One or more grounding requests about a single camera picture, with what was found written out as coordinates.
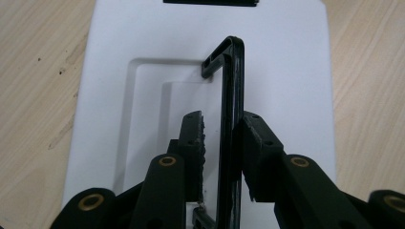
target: black object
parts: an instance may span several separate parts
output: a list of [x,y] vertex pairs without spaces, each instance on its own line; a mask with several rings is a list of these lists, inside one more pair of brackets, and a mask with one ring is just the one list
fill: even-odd
[[202,63],[202,77],[223,67],[217,228],[239,228],[242,185],[242,118],[244,116],[244,42],[227,37]]
[[163,3],[216,5],[229,7],[256,7],[259,0],[163,0]]
[[217,217],[203,207],[205,153],[203,116],[187,114],[179,139],[167,154],[155,157],[141,184],[119,196],[106,189],[77,194],[51,228],[185,227],[187,201],[195,229],[239,228],[241,172],[256,202],[274,202],[281,228],[405,228],[405,196],[375,191],[369,202],[341,192],[315,161],[287,155],[263,119],[243,112],[244,45],[236,37],[225,41],[202,63],[202,77],[220,67],[223,75],[220,172]]

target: wood grain surface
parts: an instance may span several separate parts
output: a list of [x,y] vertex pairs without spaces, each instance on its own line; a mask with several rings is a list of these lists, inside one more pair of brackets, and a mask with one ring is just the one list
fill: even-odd
[[[405,193],[405,1],[324,0],[337,185]],[[0,225],[60,211],[95,0],[0,0]]]

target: screw hole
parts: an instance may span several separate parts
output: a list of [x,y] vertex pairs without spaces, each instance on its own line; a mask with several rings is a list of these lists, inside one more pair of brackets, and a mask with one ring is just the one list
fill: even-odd
[[78,208],[81,211],[91,211],[96,209],[101,203],[104,201],[104,196],[101,194],[90,194],[83,199],[80,200],[78,203]]

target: wooden table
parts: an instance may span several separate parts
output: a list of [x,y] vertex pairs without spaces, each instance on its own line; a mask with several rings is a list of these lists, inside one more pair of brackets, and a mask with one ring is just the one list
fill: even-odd
[[[337,185],[405,193],[405,1],[324,0]],[[59,213],[95,1],[0,1],[0,225]]]

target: white plastic tray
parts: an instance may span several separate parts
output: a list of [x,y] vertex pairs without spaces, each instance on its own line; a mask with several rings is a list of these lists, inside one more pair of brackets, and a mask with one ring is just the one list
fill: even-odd
[[[318,0],[256,8],[97,1],[77,101],[63,203],[141,182],[150,160],[178,138],[183,115],[205,122],[204,194],[215,216],[222,75],[201,63],[229,35],[245,42],[245,110],[260,115],[288,154],[313,158],[334,179],[330,52]],[[271,204],[243,187],[241,228],[273,228]]]

